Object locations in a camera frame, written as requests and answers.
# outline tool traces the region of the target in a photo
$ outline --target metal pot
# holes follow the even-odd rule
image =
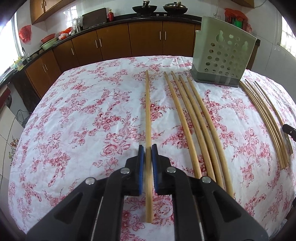
[[[184,14],[187,12],[188,8],[186,8],[184,5],[182,5],[181,2],[173,2],[173,3],[168,3],[163,6],[163,9],[171,14],[179,15],[179,14]]]
[[[153,13],[157,6],[149,5],[150,1],[143,1],[143,6],[136,6],[133,7],[133,10],[139,14],[150,14]]]

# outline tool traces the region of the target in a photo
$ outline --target tablecloth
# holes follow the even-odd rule
[[[31,115],[12,162],[9,210],[25,233],[85,178],[108,177],[145,146],[145,71],[151,81],[152,143],[187,175],[194,172],[184,132],[163,72],[191,77],[192,58],[149,56],[103,61],[64,72]],[[206,169],[192,123],[172,76]],[[257,81],[283,122],[296,126],[296,105],[273,80]],[[240,88],[194,82],[209,110],[227,158],[235,200],[268,232],[280,225],[295,197],[296,165],[280,170],[256,108]],[[145,193],[124,199],[121,241],[174,240],[171,196],[153,195],[153,223],[145,223]]]

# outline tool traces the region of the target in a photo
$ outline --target red floral pattern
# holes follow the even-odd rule
[[[207,175],[190,117],[170,75],[173,70],[185,80],[191,77],[191,61],[178,56],[132,57],[63,73],[31,115],[15,151],[8,201],[17,225],[27,232],[85,178],[110,176],[136,155],[139,144],[145,145],[146,70],[152,143],[173,166],[194,176],[184,131],[163,75],[166,71],[189,125],[202,175]],[[282,86],[249,70],[244,79],[257,81],[282,120],[296,126],[296,105]],[[280,170],[266,127],[240,88],[194,85],[223,145],[236,200],[271,234],[291,207],[295,155],[289,168]],[[174,239],[171,196],[154,194],[153,223],[145,223],[144,217],[145,194],[125,197],[121,241]]]

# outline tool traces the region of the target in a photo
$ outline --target silver screw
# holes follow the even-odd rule
[[[176,168],[174,168],[174,167],[168,167],[167,168],[167,172],[168,173],[175,173],[176,172]]]
[[[85,183],[88,185],[94,184],[96,180],[93,177],[89,177],[87,179],[85,179]]]
[[[209,177],[202,177],[202,182],[203,183],[210,183],[211,182],[211,179]]]
[[[124,167],[124,168],[122,168],[122,169],[120,170],[120,172],[121,172],[122,174],[129,174],[130,169],[127,168],[127,167]]]

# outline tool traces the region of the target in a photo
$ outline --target table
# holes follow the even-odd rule
[[[8,199],[19,228],[26,233],[85,178],[108,177],[137,154],[139,144],[145,145],[146,70],[151,81],[152,144],[173,166],[193,176],[187,142],[163,75],[172,70],[186,79],[191,65],[192,58],[149,56],[64,72],[34,110],[15,152]],[[284,123],[296,126],[296,105],[281,85],[249,70],[244,79],[257,81]],[[236,201],[272,234],[295,197],[295,155],[288,168],[279,169],[266,127],[240,88],[194,85],[223,144]],[[206,175],[186,109],[184,113]],[[145,223],[145,195],[125,197],[121,241],[174,240],[171,196],[154,194],[153,213],[153,223]]]

